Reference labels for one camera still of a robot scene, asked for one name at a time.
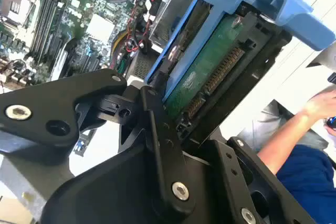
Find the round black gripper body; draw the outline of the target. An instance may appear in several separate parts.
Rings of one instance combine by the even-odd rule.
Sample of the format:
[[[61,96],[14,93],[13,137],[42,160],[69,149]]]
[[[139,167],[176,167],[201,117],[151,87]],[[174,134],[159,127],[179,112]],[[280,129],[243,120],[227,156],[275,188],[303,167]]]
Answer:
[[[41,222],[222,223],[224,155],[218,141],[195,157],[171,140],[133,146],[59,187]]]

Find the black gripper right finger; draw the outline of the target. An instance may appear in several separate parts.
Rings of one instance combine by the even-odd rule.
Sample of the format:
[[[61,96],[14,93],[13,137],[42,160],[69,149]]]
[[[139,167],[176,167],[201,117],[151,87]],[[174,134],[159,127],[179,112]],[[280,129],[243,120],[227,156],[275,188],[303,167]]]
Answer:
[[[208,153],[233,223],[315,222],[244,141],[210,139]]]

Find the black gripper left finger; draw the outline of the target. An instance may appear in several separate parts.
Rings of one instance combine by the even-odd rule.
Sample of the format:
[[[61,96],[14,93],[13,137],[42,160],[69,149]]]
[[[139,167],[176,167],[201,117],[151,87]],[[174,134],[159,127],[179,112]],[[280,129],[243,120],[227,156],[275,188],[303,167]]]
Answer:
[[[2,94],[1,152],[52,168],[68,158],[80,132],[107,120],[122,127],[121,152],[179,142],[155,90],[103,69]]]

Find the person's bare hand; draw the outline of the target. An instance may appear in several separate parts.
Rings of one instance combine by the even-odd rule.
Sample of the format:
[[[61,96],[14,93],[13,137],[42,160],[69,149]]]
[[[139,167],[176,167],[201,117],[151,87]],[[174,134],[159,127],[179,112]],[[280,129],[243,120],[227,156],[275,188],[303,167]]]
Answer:
[[[318,120],[335,116],[335,89],[313,96],[303,107],[302,113],[309,126]]]

